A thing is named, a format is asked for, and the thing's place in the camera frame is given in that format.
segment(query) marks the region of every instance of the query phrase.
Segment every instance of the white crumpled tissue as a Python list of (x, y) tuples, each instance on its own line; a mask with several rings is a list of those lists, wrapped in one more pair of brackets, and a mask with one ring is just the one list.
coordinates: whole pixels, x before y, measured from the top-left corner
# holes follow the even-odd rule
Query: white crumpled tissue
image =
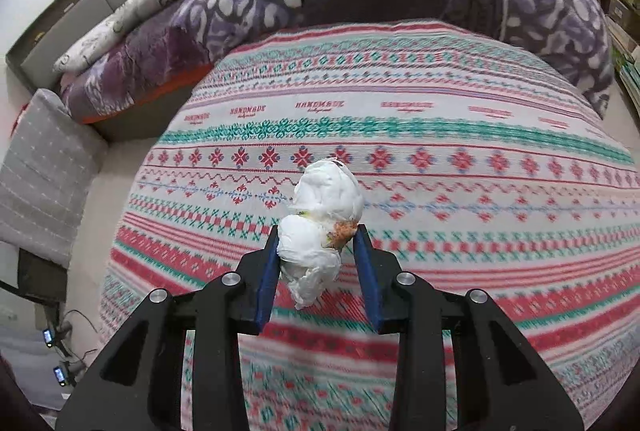
[(340, 272), (340, 251), (358, 228), (364, 198), (342, 162), (318, 160), (306, 167), (290, 209), (278, 225), (282, 279), (296, 308), (311, 306)]

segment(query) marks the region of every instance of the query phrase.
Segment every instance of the silver screw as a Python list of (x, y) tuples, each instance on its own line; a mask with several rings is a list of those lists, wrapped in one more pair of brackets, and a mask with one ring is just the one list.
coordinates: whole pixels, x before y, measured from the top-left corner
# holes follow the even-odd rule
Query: silver screw
[(484, 290), (472, 290), (471, 294), (469, 294), (469, 297), (471, 298), (471, 301), (473, 301), (474, 303), (486, 303), (486, 300), (489, 299), (489, 296), (487, 296), (486, 292)]
[(161, 303), (166, 299), (166, 290), (164, 288), (156, 288), (151, 294), (149, 294), (151, 303)]
[(415, 283), (415, 276), (411, 272), (401, 272), (396, 276), (396, 281), (401, 285), (412, 285)]
[(240, 274), (229, 272), (222, 277), (222, 283), (226, 286), (234, 286), (240, 283)]

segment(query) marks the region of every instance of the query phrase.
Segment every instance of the beige floor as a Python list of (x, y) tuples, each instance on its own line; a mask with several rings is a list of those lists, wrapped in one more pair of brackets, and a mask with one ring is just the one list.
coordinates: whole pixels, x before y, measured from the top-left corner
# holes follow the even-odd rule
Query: beige floor
[[(621, 93), (618, 89), (612, 93), (605, 130), (624, 144), (640, 165), (640, 132)], [(66, 309), (81, 310), (96, 325), (102, 279), (116, 224), (138, 167), (153, 143), (154, 140), (147, 139), (114, 144), (87, 199), (68, 271)], [(69, 320), (74, 324), (73, 350), (82, 356), (96, 348), (97, 336), (89, 324), (78, 314), (71, 314)], [(88, 363), (93, 356), (87, 357)]]

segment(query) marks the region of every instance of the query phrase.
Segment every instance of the bookshelf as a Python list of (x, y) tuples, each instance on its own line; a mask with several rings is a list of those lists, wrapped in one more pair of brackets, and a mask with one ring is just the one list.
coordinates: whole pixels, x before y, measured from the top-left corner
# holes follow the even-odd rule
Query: bookshelf
[(609, 0), (608, 10), (616, 77), (640, 116), (640, 0)]

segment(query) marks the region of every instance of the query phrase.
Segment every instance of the purple blanket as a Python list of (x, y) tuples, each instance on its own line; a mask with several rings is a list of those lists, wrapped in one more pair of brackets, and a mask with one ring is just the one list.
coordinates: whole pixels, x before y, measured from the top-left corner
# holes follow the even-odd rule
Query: purple blanket
[(95, 122), (188, 80), (236, 46), (282, 28), (436, 18), (524, 48), (602, 116), (613, 67), (597, 0), (178, 0), (63, 90), (73, 118)]

